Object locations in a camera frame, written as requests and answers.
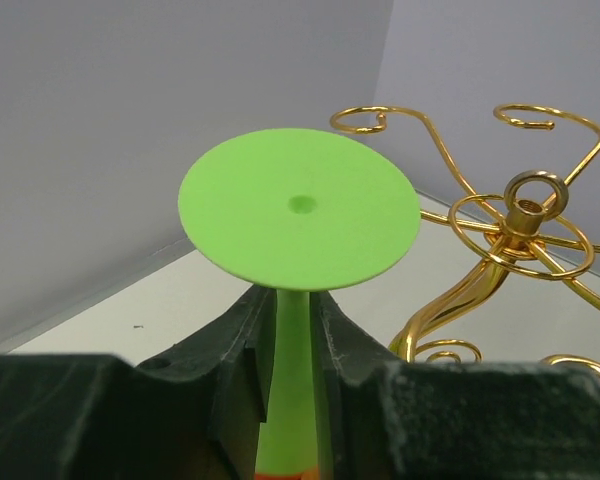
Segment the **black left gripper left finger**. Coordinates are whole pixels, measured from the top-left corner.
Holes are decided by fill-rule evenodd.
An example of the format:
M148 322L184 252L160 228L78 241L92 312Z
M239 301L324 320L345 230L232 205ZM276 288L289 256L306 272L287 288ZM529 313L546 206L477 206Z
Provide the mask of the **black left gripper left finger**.
M0 479L250 479L273 366L273 293L131 365L0 355Z

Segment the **green wine glass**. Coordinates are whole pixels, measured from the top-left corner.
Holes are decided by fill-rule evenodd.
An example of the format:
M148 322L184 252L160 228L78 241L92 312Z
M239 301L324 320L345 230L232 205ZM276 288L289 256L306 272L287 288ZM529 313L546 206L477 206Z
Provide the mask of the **green wine glass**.
M420 225L408 178L371 148L282 128L202 155L178 193L182 227L223 271L276 292L276 334L258 473L318 464L309 298L364 283L408 252Z

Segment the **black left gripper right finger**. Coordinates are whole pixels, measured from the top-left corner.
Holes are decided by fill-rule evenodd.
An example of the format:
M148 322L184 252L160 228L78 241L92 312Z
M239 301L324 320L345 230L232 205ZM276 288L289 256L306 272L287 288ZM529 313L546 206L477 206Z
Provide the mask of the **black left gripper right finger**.
M600 380L578 367L405 362L310 297L324 479L600 479Z

